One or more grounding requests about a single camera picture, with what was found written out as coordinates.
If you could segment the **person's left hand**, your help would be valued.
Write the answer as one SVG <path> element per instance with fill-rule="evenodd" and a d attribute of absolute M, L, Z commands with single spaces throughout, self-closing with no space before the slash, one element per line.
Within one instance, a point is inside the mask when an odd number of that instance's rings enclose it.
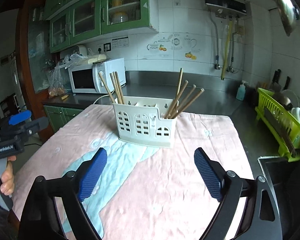
<path fill-rule="evenodd" d="M 16 159 L 15 155 L 7 158 L 6 168 L 1 176 L 2 185 L 0 191 L 6 196 L 11 195 L 15 188 L 12 162 L 16 161 Z"/>

